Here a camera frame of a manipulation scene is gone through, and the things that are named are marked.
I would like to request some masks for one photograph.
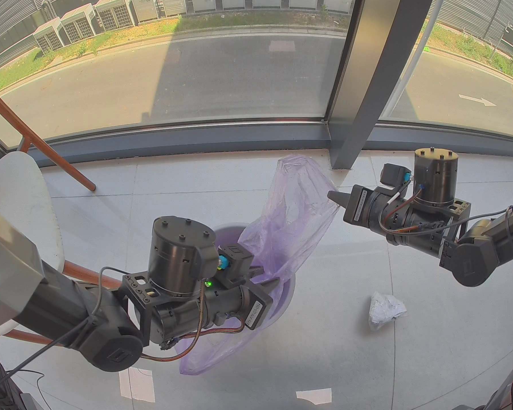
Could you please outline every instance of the blue connector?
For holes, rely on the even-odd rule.
[[[223,270],[226,269],[229,265],[230,263],[228,262],[228,258],[223,255],[219,255],[219,267],[217,267],[217,269]]]

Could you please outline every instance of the robotic arm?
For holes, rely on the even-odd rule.
[[[344,222],[438,257],[439,266],[462,285],[484,283],[496,267],[513,260],[513,205],[470,218],[471,204],[455,197],[458,155],[431,147],[416,150],[414,158],[414,178],[406,167],[385,164],[380,183],[391,188],[355,185],[350,194],[330,191],[328,197],[346,209]],[[406,200],[412,178],[414,194]],[[502,215],[466,231],[470,220],[497,214]]]
[[[237,243],[218,249],[214,243],[213,230],[199,222],[160,217],[153,224],[148,270],[125,272],[121,287],[107,290],[75,282],[42,262],[34,244],[0,216],[0,323],[13,318],[108,372],[133,365],[150,340],[170,349],[194,337],[190,332],[203,335],[202,329],[231,316],[240,328],[207,332],[254,330],[272,306],[269,293],[279,279],[252,283],[264,272],[251,266],[253,255]],[[139,326],[128,316],[128,301]]]

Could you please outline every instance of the asphalt road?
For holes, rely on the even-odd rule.
[[[392,116],[513,135],[513,83],[464,62],[424,53]]]
[[[208,118],[319,117],[342,47],[341,38],[299,34],[174,40],[72,65],[4,99],[43,138]],[[513,84],[424,53],[393,116],[513,134]],[[0,138],[20,140],[1,117]]]
[[[98,56],[4,95],[42,138],[130,124],[323,116],[343,41],[258,34]],[[19,134],[0,117],[0,138]]]

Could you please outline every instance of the white chair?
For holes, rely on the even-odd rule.
[[[36,245],[43,261],[63,271],[63,242],[48,187],[36,162],[24,152],[0,159],[0,214]],[[17,325],[14,320],[0,325],[0,336]]]

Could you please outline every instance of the transparent plastic bag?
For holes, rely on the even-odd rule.
[[[200,337],[194,349],[180,360],[181,374],[205,372],[278,319],[282,312],[279,301],[284,284],[313,252],[338,211],[339,206],[327,199],[330,190],[336,190],[334,184],[322,174],[314,160],[289,155],[278,161],[262,215],[239,237],[239,243],[254,255],[253,266],[263,266],[265,270],[264,275],[252,281],[259,283],[280,278],[280,284],[270,293],[274,304],[264,323],[254,331],[246,328],[239,334]],[[235,318],[222,325],[238,326],[239,321]],[[177,353],[184,351],[191,342],[191,339],[181,340],[175,346]]]
[[[393,295],[383,295],[375,291],[369,308],[369,326],[372,331],[379,330],[388,322],[406,316],[406,307]]]

